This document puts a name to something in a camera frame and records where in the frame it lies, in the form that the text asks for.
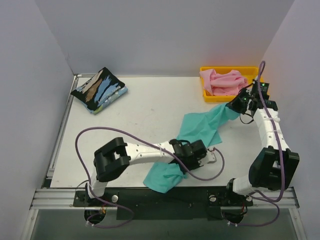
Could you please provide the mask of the teal t shirt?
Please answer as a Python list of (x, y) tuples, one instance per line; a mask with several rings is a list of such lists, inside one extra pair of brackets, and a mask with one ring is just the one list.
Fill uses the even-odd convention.
[[(228, 121), (240, 116), (226, 104), (219, 104), (207, 112), (188, 113), (184, 115), (177, 140), (191, 143), (202, 140), (206, 147), (222, 142), (218, 128)], [(180, 170), (177, 163), (156, 162), (146, 175), (143, 184), (158, 193), (165, 194), (178, 185), (187, 175)]]

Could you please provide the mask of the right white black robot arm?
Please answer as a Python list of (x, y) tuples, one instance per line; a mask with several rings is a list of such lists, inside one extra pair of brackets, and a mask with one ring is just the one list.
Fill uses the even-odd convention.
[(246, 176), (230, 180), (230, 188), (223, 192), (224, 201), (234, 205), (241, 199), (241, 195), (260, 193), (264, 189), (279, 190), (279, 198), (282, 198), (298, 167), (300, 156), (290, 150), (284, 139), (276, 102), (260, 98), (257, 91), (250, 94), (242, 89), (226, 106), (239, 114), (251, 112), (258, 128), (262, 150)]

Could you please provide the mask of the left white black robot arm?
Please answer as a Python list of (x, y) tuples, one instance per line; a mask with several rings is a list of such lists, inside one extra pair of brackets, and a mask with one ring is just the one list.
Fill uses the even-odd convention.
[(201, 140), (190, 143), (187, 140), (172, 139), (155, 146), (133, 144), (125, 142), (122, 137), (116, 137), (96, 150), (93, 160), (95, 172), (86, 187), (85, 200), (91, 206), (98, 206), (103, 200), (108, 182), (119, 178), (132, 165), (158, 162), (177, 164), (178, 169), (185, 173), (186, 169), (195, 170), (209, 162), (207, 148)]

